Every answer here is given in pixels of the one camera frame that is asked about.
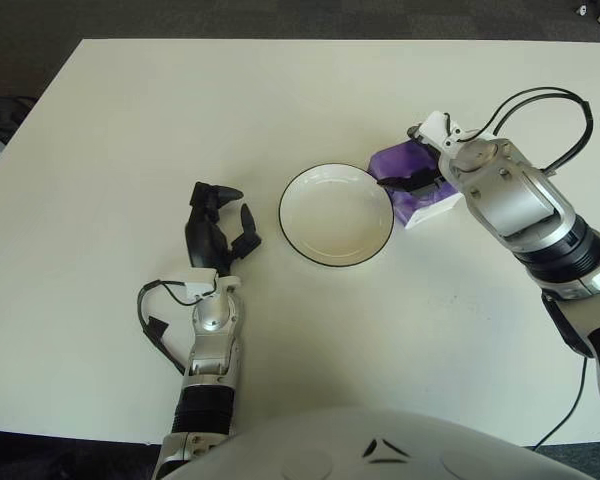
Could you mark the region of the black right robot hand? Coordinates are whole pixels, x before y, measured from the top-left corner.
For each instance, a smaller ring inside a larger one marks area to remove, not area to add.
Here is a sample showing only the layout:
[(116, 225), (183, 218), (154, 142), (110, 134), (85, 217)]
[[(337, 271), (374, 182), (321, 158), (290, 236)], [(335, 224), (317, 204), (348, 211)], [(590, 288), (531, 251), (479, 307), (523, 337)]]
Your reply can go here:
[(440, 152), (426, 143), (419, 126), (407, 130), (408, 140), (381, 150), (370, 162), (377, 184), (390, 191), (427, 195), (444, 182), (438, 167)]

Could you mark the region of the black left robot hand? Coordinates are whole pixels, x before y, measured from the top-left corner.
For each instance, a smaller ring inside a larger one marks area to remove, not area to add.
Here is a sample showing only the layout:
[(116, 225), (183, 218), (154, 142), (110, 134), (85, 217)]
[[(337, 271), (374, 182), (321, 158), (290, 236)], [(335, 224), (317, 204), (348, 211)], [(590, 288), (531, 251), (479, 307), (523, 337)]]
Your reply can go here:
[(218, 225), (220, 209), (241, 200), (237, 189), (197, 182), (194, 186), (191, 212), (185, 225), (185, 240), (189, 261), (194, 268), (215, 269), (220, 277), (231, 275), (231, 265), (244, 259), (261, 245), (254, 217), (247, 204), (240, 209), (242, 233), (231, 243)]

